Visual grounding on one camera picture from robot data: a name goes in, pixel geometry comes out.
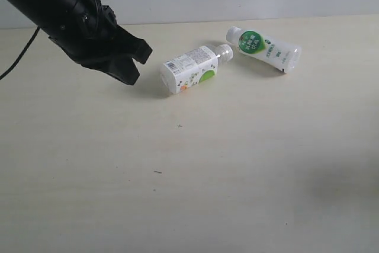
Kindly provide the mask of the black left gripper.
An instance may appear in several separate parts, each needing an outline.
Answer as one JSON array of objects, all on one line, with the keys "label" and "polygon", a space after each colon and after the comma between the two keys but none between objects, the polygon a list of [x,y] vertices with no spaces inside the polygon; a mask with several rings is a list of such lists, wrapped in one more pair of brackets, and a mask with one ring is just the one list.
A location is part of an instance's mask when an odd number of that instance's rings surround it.
[{"label": "black left gripper", "polygon": [[118,26],[113,10],[101,0],[30,0],[29,19],[73,61],[126,84],[140,73],[134,60],[145,64],[149,44]]}]

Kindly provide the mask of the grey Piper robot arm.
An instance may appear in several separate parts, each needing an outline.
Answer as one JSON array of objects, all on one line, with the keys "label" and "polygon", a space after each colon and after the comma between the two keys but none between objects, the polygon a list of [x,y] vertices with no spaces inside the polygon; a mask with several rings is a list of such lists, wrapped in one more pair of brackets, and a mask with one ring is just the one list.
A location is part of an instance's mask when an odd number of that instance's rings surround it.
[{"label": "grey Piper robot arm", "polygon": [[101,0],[7,0],[43,30],[75,63],[134,85],[152,53],[148,43],[130,34]]}]

